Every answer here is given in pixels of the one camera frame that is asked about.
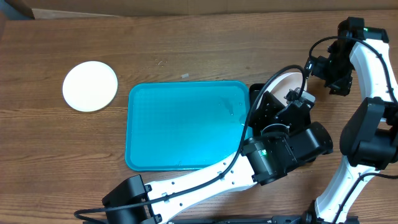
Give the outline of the white plate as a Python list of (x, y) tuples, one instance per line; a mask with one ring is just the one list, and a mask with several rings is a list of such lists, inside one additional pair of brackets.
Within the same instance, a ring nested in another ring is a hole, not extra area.
[(303, 77), (300, 72), (287, 72), (278, 76), (266, 88), (265, 92), (269, 92), (279, 102), (278, 107), (284, 109), (288, 102), (285, 99), (290, 90), (296, 90), (302, 86)]
[(73, 67), (62, 85), (65, 102), (74, 110), (94, 112), (108, 106), (118, 91), (115, 71), (99, 61), (87, 61)]

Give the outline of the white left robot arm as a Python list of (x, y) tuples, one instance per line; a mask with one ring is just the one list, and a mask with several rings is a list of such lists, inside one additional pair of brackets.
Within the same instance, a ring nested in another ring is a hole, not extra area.
[(123, 181), (102, 199), (107, 222), (167, 223), (216, 195), (269, 184), (331, 153), (327, 130), (309, 118), (314, 96), (291, 90), (286, 99), (283, 105), (268, 91), (259, 95), (249, 123), (255, 135), (226, 159), (175, 179), (144, 184), (135, 175)]

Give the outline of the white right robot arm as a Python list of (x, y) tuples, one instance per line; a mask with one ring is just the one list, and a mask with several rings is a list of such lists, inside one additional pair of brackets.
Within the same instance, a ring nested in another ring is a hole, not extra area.
[(362, 103), (340, 136), (340, 165), (328, 187), (303, 214), (302, 223), (357, 223), (348, 212), (373, 177), (397, 162), (397, 82), (389, 44), (333, 36), (323, 73), (342, 66), (358, 75)]

